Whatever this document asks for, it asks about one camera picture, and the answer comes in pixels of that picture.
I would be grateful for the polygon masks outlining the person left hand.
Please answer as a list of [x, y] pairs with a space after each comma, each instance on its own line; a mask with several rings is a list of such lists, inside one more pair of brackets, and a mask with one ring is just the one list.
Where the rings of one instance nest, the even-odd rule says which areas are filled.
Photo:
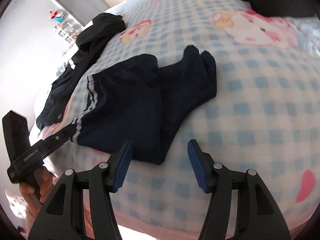
[[[41, 172], [42, 183], [40, 184], [40, 199], [36, 200], [43, 204], [59, 179], [52, 172], [48, 171], [45, 166], [42, 167]], [[37, 217], [41, 208], [32, 198], [32, 194], [34, 194], [35, 189], [27, 183], [20, 183], [19, 190], [28, 205], [27, 208], [29, 213], [33, 217]]]

